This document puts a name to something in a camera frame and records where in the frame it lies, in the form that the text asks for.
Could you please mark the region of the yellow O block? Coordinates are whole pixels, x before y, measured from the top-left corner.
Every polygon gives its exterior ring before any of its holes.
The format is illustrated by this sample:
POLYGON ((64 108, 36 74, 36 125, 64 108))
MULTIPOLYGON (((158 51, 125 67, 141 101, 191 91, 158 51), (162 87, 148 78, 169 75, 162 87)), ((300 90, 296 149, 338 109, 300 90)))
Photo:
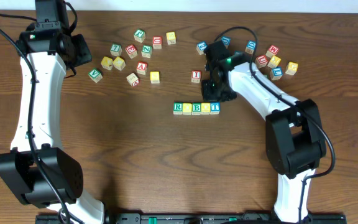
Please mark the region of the yellow O block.
POLYGON ((191 103, 182 104, 182 114, 183 115, 192 115, 193 105, 191 103))
POLYGON ((211 103, 202 103, 201 104, 201 114, 207 115, 211 113, 211 103))

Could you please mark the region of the green R block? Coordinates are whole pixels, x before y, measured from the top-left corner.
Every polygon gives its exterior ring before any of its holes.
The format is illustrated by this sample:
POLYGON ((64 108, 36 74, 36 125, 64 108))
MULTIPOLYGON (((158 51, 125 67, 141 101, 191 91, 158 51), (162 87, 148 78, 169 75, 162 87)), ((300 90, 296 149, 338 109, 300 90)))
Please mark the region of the green R block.
POLYGON ((174 102, 174 104, 173 104, 173 114, 177 114, 177 115, 183 114, 183 103, 174 102))

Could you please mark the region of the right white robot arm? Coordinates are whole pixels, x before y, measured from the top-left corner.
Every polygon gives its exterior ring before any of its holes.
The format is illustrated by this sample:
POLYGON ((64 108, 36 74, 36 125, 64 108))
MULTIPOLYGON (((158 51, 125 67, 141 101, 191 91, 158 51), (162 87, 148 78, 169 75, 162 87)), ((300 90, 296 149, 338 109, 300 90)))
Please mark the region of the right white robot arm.
POLYGON ((313 100, 299 101, 276 87, 245 54, 231 54, 222 41, 207 45, 203 99, 211 103, 241 95, 265 121, 265 150, 278 174, 273 210, 277 220, 305 222, 310 177, 326 155, 319 110, 313 100))

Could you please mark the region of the green B block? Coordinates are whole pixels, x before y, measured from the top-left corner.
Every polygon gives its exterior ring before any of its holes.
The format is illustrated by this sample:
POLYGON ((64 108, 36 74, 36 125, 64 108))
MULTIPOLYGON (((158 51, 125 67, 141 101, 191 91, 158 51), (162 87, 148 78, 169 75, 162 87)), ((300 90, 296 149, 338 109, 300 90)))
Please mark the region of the green B block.
POLYGON ((201 115, 201 103, 193 103, 192 104, 192 115, 201 115))

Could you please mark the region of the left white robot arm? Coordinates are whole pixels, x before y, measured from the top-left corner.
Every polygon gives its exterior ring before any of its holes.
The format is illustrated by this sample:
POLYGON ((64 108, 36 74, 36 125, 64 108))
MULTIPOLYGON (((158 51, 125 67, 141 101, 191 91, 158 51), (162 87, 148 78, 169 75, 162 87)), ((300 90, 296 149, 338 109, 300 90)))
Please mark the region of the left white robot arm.
POLYGON ((107 223, 104 204, 83 188, 80 163, 63 150, 60 95, 68 70, 89 63, 90 50, 71 4, 37 1, 36 20, 13 43, 20 55, 22 93, 11 149, 0 154, 0 177, 21 204, 56 211, 57 223, 107 223))

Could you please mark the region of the blue T block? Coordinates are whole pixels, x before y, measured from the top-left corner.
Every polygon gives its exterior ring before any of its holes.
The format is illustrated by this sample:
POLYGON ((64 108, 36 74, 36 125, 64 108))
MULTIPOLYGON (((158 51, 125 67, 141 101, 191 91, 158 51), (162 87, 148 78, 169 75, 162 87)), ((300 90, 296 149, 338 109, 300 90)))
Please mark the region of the blue T block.
POLYGON ((221 111, 220 102, 211 103, 211 111, 210 114, 219 114, 221 111))

